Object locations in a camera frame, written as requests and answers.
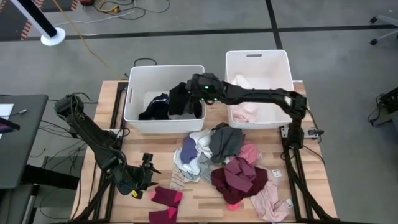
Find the pile of clothes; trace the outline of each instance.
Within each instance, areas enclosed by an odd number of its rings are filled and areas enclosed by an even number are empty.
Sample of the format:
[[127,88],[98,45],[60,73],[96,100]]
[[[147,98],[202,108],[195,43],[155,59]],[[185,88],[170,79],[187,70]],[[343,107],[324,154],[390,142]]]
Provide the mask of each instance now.
[[185,182],[200,178],[223,195],[228,208],[239,208],[242,199],[250,197],[259,218],[279,222],[288,215],[286,201],[279,201],[277,179],[269,170],[255,166],[261,151],[240,129],[226,123],[212,130],[190,133],[174,153],[170,188],[183,190]]
[[169,91],[156,96],[147,109],[138,116],[140,121],[198,119],[202,116],[200,101],[191,101],[186,83],[181,82]]

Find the pink cloth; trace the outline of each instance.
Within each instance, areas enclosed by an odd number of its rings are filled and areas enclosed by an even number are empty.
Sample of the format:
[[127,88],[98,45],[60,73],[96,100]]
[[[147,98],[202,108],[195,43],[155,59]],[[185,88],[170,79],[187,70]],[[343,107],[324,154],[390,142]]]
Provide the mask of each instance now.
[[[238,157],[245,159],[249,164],[253,164],[258,159],[262,158],[261,151],[249,141],[244,140],[239,152]],[[232,161],[235,156],[230,156],[229,159]]]
[[240,202],[238,202],[238,203],[236,203],[236,204],[234,204],[234,205],[228,204],[228,208],[229,208],[230,210],[232,210],[232,211],[233,211],[233,210],[236,210],[236,209],[239,208],[241,202],[242,202],[242,201],[240,201]]
[[[250,83],[242,75],[237,75],[231,84],[241,86],[245,89],[251,89]],[[255,103],[240,103],[232,105],[232,117],[235,122],[256,122],[258,106]]]
[[260,219],[272,222],[282,221],[289,209],[285,200],[278,199],[278,180],[270,170],[267,170],[268,182],[257,195],[250,197],[254,209]]
[[224,167],[225,181],[229,186],[248,192],[253,186],[252,181],[256,178],[254,166],[240,157],[235,158]]

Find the concrete floor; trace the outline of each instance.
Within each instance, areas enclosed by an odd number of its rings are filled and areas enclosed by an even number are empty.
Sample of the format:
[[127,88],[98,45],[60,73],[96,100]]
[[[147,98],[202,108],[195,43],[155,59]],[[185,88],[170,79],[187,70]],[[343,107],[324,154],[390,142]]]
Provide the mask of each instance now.
[[[160,1],[142,4],[157,6]],[[170,11],[147,14],[136,21],[111,19],[103,23],[80,24],[84,34],[155,32],[195,29],[270,28],[266,3],[251,1],[170,0]],[[272,1],[278,27],[367,25],[377,14],[395,15],[395,0],[278,0]],[[86,9],[68,12],[72,19],[88,21],[104,15]],[[60,13],[46,13],[54,22],[63,22]],[[303,80],[312,111],[325,130],[322,153],[326,161],[333,199],[342,220],[366,223],[396,223],[398,198],[398,135],[391,125],[372,128],[366,122],[375,109],[375,97],[398,84],[398,42],[394,39],[376,46],[369,41],[391,30],[346,30],[280,33],[289,56],[292,76]],[[38,35],[32,29],[30,36]],[[182,35],[175,37],[138,37],[87,40],[91,49],[117,71],[127,73],[137,58],[150,57],[159,65],[201,64],[208,72],[224,76],[224,55],[229,50],[276,49],[272,33]],[[103,65],[93,58],[80,40],[66,40],[56,47],[37,41],[0,42],[0,93],[45,93],[59,99],[68,93],[84,91],[98,99],[103,80],[114,80]],[[95,106],[86,112],[93,116]],[[63,124],[53,113],[52,103],[44,119]],[[41,165],[75,142],[49,137],[39,131],[32,150],[42,157],[29,163]],[[67,217],[73,200],[49,197],[43,212]],[[59,220],[37,212],[35,223]]]

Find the table leg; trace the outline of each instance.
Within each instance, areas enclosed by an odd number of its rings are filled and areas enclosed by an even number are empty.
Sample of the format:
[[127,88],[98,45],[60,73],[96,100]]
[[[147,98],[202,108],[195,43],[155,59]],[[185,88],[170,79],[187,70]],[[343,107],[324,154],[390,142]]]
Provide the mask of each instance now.
[[76,190],[79,178],[32,165],[26,165],[24,175],[22,176],[22,182]]

